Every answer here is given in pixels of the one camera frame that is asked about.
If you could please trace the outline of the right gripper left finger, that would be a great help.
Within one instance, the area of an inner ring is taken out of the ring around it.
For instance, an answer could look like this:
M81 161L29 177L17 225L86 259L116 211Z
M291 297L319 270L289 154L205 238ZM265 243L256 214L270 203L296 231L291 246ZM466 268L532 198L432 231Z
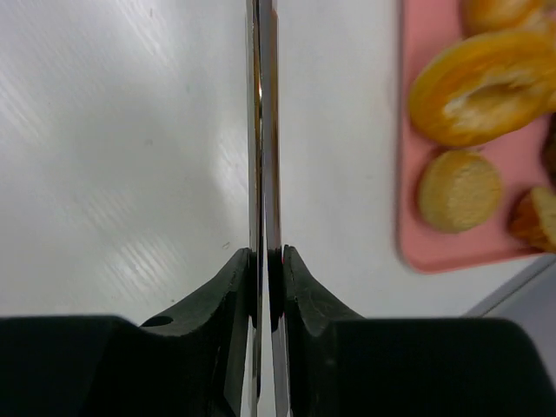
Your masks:
M4 416L237 416L250 253L142 325L109 315L1 321Z

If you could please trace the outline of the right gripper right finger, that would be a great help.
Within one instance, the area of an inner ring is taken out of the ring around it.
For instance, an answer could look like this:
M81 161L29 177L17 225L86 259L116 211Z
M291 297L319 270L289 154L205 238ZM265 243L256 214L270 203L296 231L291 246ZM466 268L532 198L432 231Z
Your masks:
M487 318L366 319L283 258L295 416L552 416L529 336Z

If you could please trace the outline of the metal tongs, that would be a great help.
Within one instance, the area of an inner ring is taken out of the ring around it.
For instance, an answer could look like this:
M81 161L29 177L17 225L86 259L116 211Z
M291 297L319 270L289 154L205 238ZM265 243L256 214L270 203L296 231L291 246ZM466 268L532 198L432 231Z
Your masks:
M251 349L249 412L261 397L263 311L269 311L275 413L290 416L281 239L278 14L274 1L246 3L248 109L248 340Z

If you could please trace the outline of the orange ring bread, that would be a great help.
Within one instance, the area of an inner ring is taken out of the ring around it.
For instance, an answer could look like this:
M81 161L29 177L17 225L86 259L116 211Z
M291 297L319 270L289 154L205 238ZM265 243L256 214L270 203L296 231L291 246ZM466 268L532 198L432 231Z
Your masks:
M472 147L546 113L555 91L555 48L539 32L471 36L443 51L414 79L410 120L424 137Z

